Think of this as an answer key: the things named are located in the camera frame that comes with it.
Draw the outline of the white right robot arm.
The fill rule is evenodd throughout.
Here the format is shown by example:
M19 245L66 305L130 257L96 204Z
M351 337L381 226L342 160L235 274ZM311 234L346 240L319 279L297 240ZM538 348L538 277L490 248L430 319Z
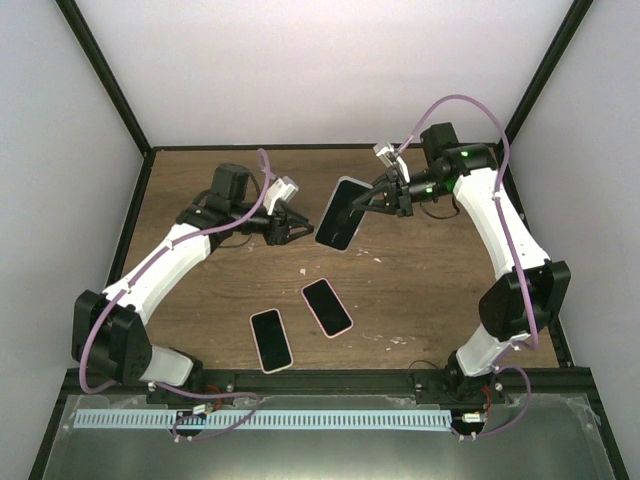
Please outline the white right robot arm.
M479 327L450 354L443 372L447 396L465 403L488 384L509 352L537 347L540 331L558 316L571 273L526 228L504 192L489 146L460 143L450 123L427 128L420 141L427 167L418 173L409 172L400 148L376 144L373 150L385 171L350 207L408 217L418 203L451 196L471 218L495 282L479 301Z

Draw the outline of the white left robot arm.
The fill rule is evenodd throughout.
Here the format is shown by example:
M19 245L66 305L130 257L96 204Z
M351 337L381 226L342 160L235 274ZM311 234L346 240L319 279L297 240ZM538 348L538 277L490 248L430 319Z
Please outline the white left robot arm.
M151 343L148 322L163 299L194 267L236 233L260 235L268 245L286 245L313 231L289 202L298 185L262 168L263 185L255 202L246 201L257 184L246 167L219 165L211 186L196 195L165 238L128 274L100 292L86 290L74 305L72 356L79 363L84 392L112 385L168 385L181 403L204 392L202 365L191 355Z

